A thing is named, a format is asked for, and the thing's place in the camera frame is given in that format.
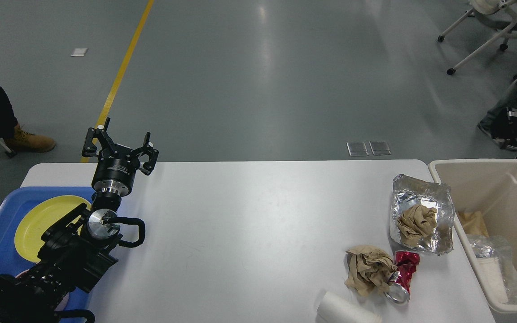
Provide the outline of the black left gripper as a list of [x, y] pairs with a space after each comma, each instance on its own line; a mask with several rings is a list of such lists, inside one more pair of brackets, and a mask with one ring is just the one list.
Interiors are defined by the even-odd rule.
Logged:
[[98, 165], [92, 178], [96, 192], [112, 192], [121, 197], [133, 190], [136, 172], [150, 175], [157, 163], [159, 151], [150, 142], [151, 133], [145, 134], [142, 146], [123, 151], [107, 133], [110, 118], [101, 126], [89, 127], [82, 147], [82, 157], [96, 157]]

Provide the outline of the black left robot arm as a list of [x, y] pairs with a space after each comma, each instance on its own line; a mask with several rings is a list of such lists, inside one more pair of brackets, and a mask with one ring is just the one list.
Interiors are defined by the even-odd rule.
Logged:
[[145, 241], [146, 227], [139, 218], [117, 214], [122, 198], [132, 192], [136, 172], [150, 175], [159, 151], [147, 132], [141, 147], [115, 143], [107, 133], [110, 119], [89, 128], [83, 157], [96, 157], [92, 204], [79, 204], [41, 236], [39, 262], [22, 275], [0, 274], [0, 323], [59, 323], [80, 318], [93, 323], [87, 309], [59, 310], [60, 302], [75, 289], [89, 293], [117, 263], [110, 252], [117, 246], [136, 248]]

